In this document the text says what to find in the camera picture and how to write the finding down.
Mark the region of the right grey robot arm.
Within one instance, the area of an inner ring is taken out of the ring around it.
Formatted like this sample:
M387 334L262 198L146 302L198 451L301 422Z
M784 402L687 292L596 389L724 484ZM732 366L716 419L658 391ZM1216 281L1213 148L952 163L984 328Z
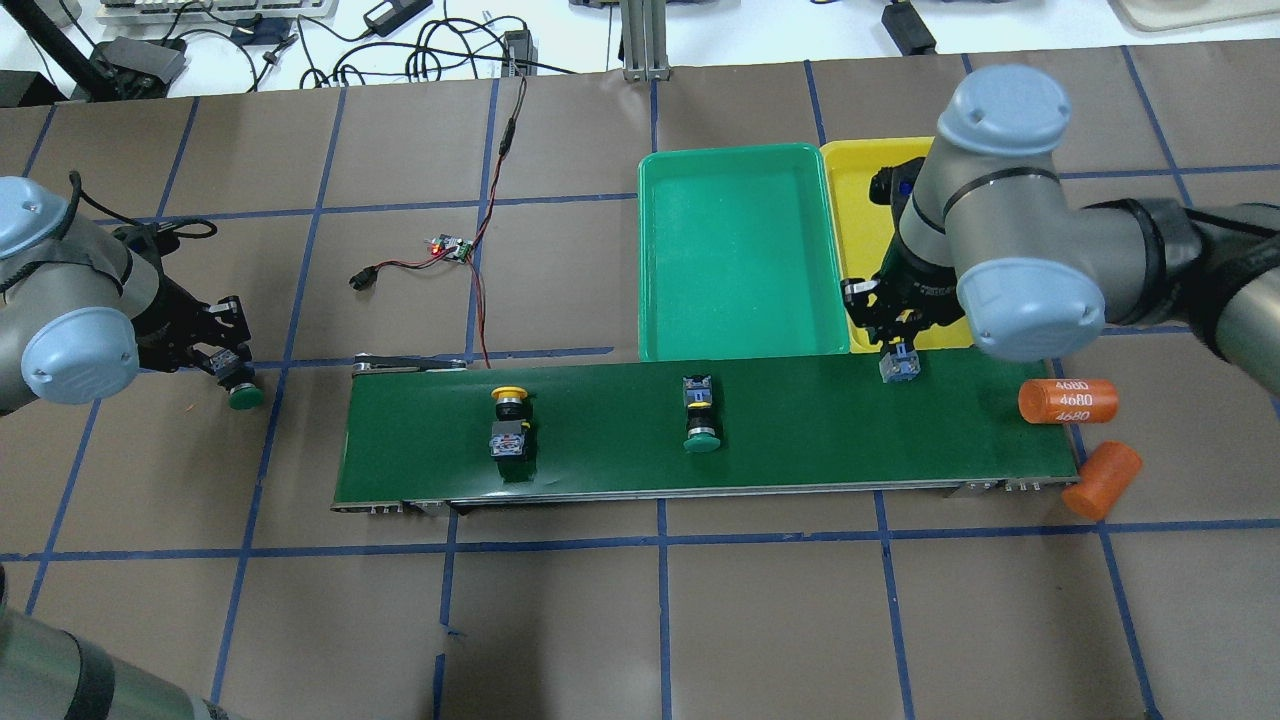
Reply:
M900 378L923 331L957 320L1010 363L1074 354L1106 325L1175 320L1276 393L1277 206L1071 208L1051 158L1071 113L1043 70L986 67L955 88L925 156L876 174L869 196L893 233L879 270L841 292L884 378Z

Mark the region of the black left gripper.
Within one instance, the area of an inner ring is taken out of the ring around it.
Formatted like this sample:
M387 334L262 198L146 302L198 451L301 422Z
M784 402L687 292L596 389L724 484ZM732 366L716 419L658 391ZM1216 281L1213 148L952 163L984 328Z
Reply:
M238 296L209 305L163 273L150 305L134 318L134 338L138 364L151 372L196 368L211 373L210 355L200 345L232 352L242 363L253 360L252 333Z

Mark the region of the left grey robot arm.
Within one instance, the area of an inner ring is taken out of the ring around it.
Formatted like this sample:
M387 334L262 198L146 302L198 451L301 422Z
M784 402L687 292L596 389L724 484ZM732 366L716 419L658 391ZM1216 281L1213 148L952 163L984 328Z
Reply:
M163 260L218 228L197 217L108 229L82 215L81 176L56 195L18 176L1 182L1 410L45 400L82 405L123 391L142 370L211 375L237 410L257 407L242 302L196 299Z

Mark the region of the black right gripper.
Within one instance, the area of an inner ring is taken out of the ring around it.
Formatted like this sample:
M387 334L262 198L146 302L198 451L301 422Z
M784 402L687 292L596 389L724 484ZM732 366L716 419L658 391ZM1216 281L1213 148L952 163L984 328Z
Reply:
M841 295L850 323L874 345L911 345L923 331L952 325L965 314L955 268L927 261L904 245L888 247L870 279L841 279Z

